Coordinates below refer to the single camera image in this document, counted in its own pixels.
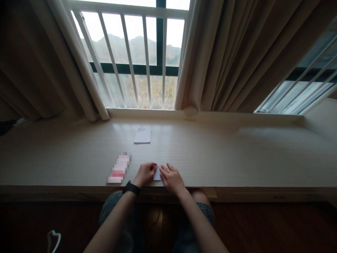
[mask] white paper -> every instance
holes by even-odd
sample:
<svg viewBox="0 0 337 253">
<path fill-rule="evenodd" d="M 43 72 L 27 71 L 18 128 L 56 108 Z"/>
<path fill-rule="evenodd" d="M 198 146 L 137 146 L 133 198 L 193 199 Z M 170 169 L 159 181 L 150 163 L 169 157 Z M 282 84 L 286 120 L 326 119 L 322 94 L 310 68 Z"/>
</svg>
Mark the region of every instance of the white paper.
<svg viewBox="0 0 337 253">
<path fill-rule="evenodd" d="M 133 143 L 136 144 L 150 143 L 150 141 L 151 141 L 151 129 L 138 128 Z"/>
<path fill-rule="evenodd" d="M 157 170 L 156 170 L 156 172 L 154 173 L 153 180 L 154 180 L 154 181 L 161 180 L 160 174 L 161 174 L 161 173 L 160 173 L 159 165 L 157 165 Z"/>
</svg>

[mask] denim shorts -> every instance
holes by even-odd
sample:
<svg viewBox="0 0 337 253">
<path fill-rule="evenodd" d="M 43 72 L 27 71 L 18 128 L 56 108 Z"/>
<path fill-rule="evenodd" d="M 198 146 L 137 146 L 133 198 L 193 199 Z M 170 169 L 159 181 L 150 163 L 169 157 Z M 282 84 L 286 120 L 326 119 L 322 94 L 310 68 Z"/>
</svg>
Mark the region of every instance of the denim shorts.
<svg viewBox="0 0 337 253">
<path fill-rule="evenodd" d="M 105 219 L 109 216 L 117 202 L 123 196 L 123 193 L 117 192 L 111 194 L 105 201 L 99 217 L 99 225 L 101 226 Z M 215 217 L 211 206 L 204 203 L 197 203 L 198 207 L 204 213 L 208 221 L 214 227 Z M 114 249 L 114 252 L 144 252 L 144 240 L 142 229 L 140 228 L 141 221 L 139 216 L 136 215 L 135 206 L 132 207 L 128 215 L 120 237 Z M 186 215 L 183 216 L 178 228 L 177 238 L 173 246 L 173 252 L 190 253 L 200 252 L 196 237 L 193 233 L 191 224 Z"/>
</svg>

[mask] black watch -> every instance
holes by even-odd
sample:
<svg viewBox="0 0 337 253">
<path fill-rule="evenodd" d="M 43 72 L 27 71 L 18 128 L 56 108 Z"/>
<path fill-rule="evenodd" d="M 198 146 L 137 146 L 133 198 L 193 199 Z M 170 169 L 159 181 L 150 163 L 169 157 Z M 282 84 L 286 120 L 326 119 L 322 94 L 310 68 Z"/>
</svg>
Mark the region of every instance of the black watch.
<svg viewBox="0 0 337 253">
<path fill-rule="evenodd" d="M 123 190 L 123 194 L 126 192 L 126 191 L 131 191 L 133 192 L 134 194 L 138 195 L 140 193 L 140 188 L 138 186 L 135 186 L 131 183 L 131 181 L 128 181 L 128 183 L 126 184 L 124 190 Z"/>
</svg>

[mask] forearm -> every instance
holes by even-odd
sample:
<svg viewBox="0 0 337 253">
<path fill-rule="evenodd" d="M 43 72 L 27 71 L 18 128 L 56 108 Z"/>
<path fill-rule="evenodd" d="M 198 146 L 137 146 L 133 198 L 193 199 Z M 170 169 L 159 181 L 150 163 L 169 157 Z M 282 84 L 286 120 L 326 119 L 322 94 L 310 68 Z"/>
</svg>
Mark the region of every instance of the forearm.
<svg viewBox="0 0 337 253">
<path fill-rule="evenodd" d="M 191 223 L 201 252 L 228 252 L 189 191 L 185 189 L 178 198 Z"/>
<path fill-rule="evenodd" d="M 84 252 L 113 251 L 135 199 L 136 194 L 133 192 L 127 191 L 123 194 Z"/>
</svg>

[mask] white desk surface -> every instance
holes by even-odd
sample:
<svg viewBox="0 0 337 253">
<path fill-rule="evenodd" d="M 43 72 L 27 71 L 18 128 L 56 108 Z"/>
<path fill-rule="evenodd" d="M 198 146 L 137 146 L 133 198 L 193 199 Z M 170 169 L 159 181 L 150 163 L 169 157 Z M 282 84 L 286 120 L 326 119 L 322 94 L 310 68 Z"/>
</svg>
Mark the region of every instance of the white desk surface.
<svg viewBox="0 0 337 253">
<path fill-rule="evenodd" d="M 150 144 L 133 143 L 138 128 L 151 128 Z M 122 185 L 153 161 L 190 187 L 337 186 L 335 144 L 289 122 L 57 117 L 11 129 L 0 149 L 0 186 L 105 186 L 121 152 L 132 153 Z"/>
</svg>

